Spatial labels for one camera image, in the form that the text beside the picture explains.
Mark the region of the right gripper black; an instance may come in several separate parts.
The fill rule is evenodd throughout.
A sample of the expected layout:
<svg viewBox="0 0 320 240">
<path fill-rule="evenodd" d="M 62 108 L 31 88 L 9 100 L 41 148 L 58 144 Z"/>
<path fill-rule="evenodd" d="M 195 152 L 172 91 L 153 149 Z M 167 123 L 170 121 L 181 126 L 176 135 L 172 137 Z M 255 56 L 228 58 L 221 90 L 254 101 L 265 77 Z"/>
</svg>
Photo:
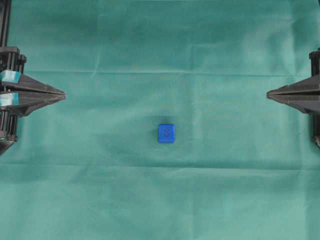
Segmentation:
<svg viewBox="0 0 320 240">
<path fill-rule="evenodd" d="M 267 98 L 312 116 L 312 141 L 320 147 L 320 49 L 309 54 L 311 77 L 267 92 Z"/>
</svg>

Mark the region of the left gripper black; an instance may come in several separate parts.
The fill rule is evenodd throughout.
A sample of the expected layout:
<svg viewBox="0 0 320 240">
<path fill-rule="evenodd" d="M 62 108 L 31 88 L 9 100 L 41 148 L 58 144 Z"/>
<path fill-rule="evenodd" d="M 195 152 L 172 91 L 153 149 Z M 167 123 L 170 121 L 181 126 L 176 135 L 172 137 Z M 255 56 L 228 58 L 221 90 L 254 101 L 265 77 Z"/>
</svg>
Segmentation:
<svg viewBox="0 0 320 240">
<path fill-rule="evenodd" d="M 24 73 L 27 58 L 15 46 L 0 48 L 0 153 L 18 141 L 18 116 L 66 99 L 66 94 Z"/>
</svg>

